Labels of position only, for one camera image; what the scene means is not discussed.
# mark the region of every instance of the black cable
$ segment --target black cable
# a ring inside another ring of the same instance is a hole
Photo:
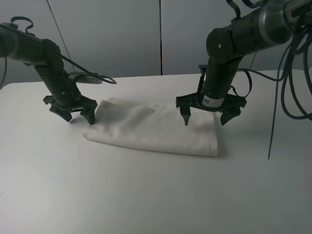
[[[30,25],[25,29],[25,33],[31,34],[28,32],[28,29],[31,29],[34,27],[33,21],[27,17],[24,17],[24,16],[15,16],[15,17],[11,18],[11,23],[14,23],[17,20],[24,20],[24,21],[30,22]]]
[[[3,39],[2,39],[1,35],[0,35],[0,43],[1,43],[1,47],[3,49],[4,61],[5,61],[3,78],[2,78],[2,81],[1,81],[1,84],[0,84],[0,88],[1,88],[3,83],[4,83],[4,80],[5,80],[6,70],[7,70],[7,65],[8,65],[8,61],[7,61],[7,57],[6,57],[6,49],[5,49],[4,42],[3,42]]]
[[[274,130],[275,130],[275,119],[276,119],[276,110],[277,110],[277,99],[278,99],[278,83],[281,81],[279,78],[282,63],[284,60],[285,55],[287,54],[287,51],[290,49],[291,45],[289,45],[286,50],[283,53],[283,56],[281,58],[281,61],[279,62],[278,69],[277,69],[277,78],[276,78],[276,86],[275,86],[275,99],[274,99],[274,111],[273,111],[273,120],[272,120],[272,128],[271,128],[271,136],[270,136],[270,146],[269,146],[269,156],[268,160],[270,160],[271,157],[271,150],[272,150],[272,144],[273,144],[273,136],[274,136]]]
[[[304,70],[304,74],[306,77],[306,81],[308,84],[309,91],[312,95],[312,82],[311,82],[311,77],[310,77],[310,73],[309,73],[309,66],[308,66],[308,53],[309,53],[309,47],[307,47],[307,49],[303,52],[303,68],[304,68],[303,70]]]
[[[281,103],[282,103],[282,108],[284,113],[292,118],[292,119],[309,119],[312,120],[312,113],[308,114],[301,106],[296,93],[295,93],[295,89],[294,89],[294,85],[293,85],[293,72],[292,72],[292,66],[293,66],[293,60],[294,60],[294,56],[295,55],[299,55],[304,53],[304,72],[305,72],[305,77],[307,80],[307,84],[308,87],[311,91],[312,89],[312,85],[311,85],[311,79],[310,79],[310,75],[308,75],[309,69],[307,66],[307,54],[308,54],[308,48],[309,45],[311,44],[312,38],[311,37],[307,37],[306,42],[304,43],[304,45],[302,47],[300,47],[298,49],[298,46],[300,45],[302,39],[308,34],[312,32],[312,28],[310,26],[301,26],[301,23],[303,22],[305,13],[311,8],[311,4],[308,4],[304,10],[302,11],[302,14],[299,17],[299,20],[295,26],[295,30],[294,30],[294,35],[292,38],[292,42],[291,42],[291,50],[288,53],[286,62],[285,62],[285,66],[284,66],[284,71],[283,71],[283,84],[282,84],[282,90],[281,90]],[[290,81],[290,89],[291,89],[291,93],[292,93],[292,97],[296,103],[296,106],[298,107],[298,109],[300,110],[300,112],[303,114],[303,116],[294,116],[292,115],[285,104],[285,90],[286,90],[286,84],[287,84],[287,80],[289,78]]]
[[[3,25],[3,24],[0,24],[0,28],[4,28],[4,29],[6,29],[6,30],[8,30],[8,31],[10,31],[10,32],[13,32],[13,33],[15,33],[15,34],[18,34],[18,35],[20,35],[20,36],[22,36],[22,37],[25,37],[25,38],[31,40],[33,43],[35,43],[35,44],[41,46],[42,48],[46,49],[47,51],[51,52],[51,53],[54,54],[54,55],[61,57],[63,60],[67,61],[68,63],[70,63],[70,64],[72,64],[72,65],[74,65],[75,67],[77,67],[77,68],[79,68],[80,70],[84,71],[85,73],[91,75],[92,77],[95,77],[95,78],[97,78],[97,79],[100,79],[100,80],[102,80],[103,82],[106,82],[106,83],[109,83],[109,84],[117,84],[117,82],[116,82],[114,79],[110,78],[110,77],[101,78],[101,77],[95,75],[94,73],[89,72],[89,71],[86,70],[85,68],[79,66],[77,63],[71,61],[69,58],[63,56],[62,54],[59,54],[58,52],[54,51],[54,50],[51,49],[50,47],[48,47],[48,46],[42,44],[40,41],[34,40],[34,39],[32,38],[32,35],[25,34],[25,33],[23,33],[23,32],[20,32],[19,30],[16,30],[16,29],[14,29],[14,28],[11,28],[11,27],[6,26],[6,25]]]
[[[269,79],[269,80],[271,80],[271,81],[277,81],[276,79],[274,79],[274,78],[272,78],[272,77],[270,77],[270,76],[267,76],[267,75],[265,75],[265,74],[263,74],[263,73],[261,73],[261,72],[258,72],[258,71],[252,70],[252,69],[238,68],[238,71],[253,72],[253,73],[256,73],[256,74],[258,74],[258,75],[260,75],[260,76],[262,76],[262,77],[264,77],[264,78],[266,78],[266,79]]]
[[[250,73],[248,71],[244,71],[246,73],[246,76],[248,78],[248,82],[249,82],[249,91],[247,93],[246,96],[244,96],[244,98],[248,97],[248,95],[250,94],[250,92],[252,91],[252,88],[253,88],[253,80],[252,80],[252,77],[250,75]],[[240,97],[240,95],[237,94],[236,92],[236,89],[234,86],[230,86],[230,89],[233,89],[233,92],[236,94],[236,96]]]
[[[235,2],[233,2],[233,0],[226,0],[226,2],[228,3],[228,5],[234,9],[235,13],[236,13],[236,20],[240,19],[240,9],[239,7],[236,5]]]
[[[255,9],[255,8],[261,6],[261,5],[259,5],[259,2],[257,2],[258,5],[256,5],[256,4],[252,3],[250,0],[242,0],[242,1],[243,1],[243,3],[244,3],[246,6],[248,6],[248,7],[251,8],[251,9]]]

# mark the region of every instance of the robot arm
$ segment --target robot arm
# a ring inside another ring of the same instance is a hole
[[[222,125],[240,115],[246,100],[228,91],[242,58],[289,41],[303,9],[311,9],[312,3],[311,0],[271,0],[241,18],[237,5],[232,0],[227,2],[236,9],[237,16],[228,27],[216,28],[208,35],[209,61],[206,68],[200,67],[202,77],[197,93],[176,98],[185,125],[191,116],[190,107],[222,112]],[[310,23],[311,14],[312,11],[306,14],[305,24]]]
[[[76,85],[76,77],[80,78],[83,74],[76,73],[74,78],[71,78],[72,74],[67,74],[64,70],[61,57],[51,53],[52,50],[60,54],[59,47],[51,40],[38,39],[27,30],[26,33],[18,31],[18,26],[13,22],[0,26],[0,57],[21,61],[34,67],[51,93],[51,96],[43,99],[45,104],[51,104],[50,111],[67,122],[72,119],[72,112],[80,112],[89,124],[93,124],[97,102],[81,95]]]

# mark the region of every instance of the white table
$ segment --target white table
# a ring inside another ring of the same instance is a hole
[[[199,75],[117,78],[118,85],[79,89],[98,103],[108,97],[174,103],[176,96],[195,92],[198,80]],[[244,73],[234,85],[247,92]],[[302,170],[296,155],[276,151],[267,159],[274,91],[273,82],[253,75],[241,116],[218,125],[219,157],[198,157],[87,141],[81,136],[83,117],[74,114],[67,123],[49,112],[43,83],[5,86],[0,233],[311,233],[311,164]]]

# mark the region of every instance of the barcode label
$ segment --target barcode label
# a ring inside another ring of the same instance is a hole
[[[222,99],[213,99],[207,96],[204,96],[202,105],[205,107],[210,107],[210,108],[218,108],[220,106],[222,106],[224,101],[224,98]]]
[[[207,99],[206,96],[205,96],[204,99],[203,99],[203,105],[204,106],[206,106],[206,105],[209,106],[209,102],[210,102],[210,100]]]
[[[84,83],[84,84],[102,84],[103,81],[96,79],[94,77],[81,77],[77,83]]]

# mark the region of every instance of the white towel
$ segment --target white towel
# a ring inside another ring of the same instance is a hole
[[[192,109],[188,126],[172,104],[102,101],[96,122],[83,133],[88,140],[129,148],[217,156],[214,113]]]

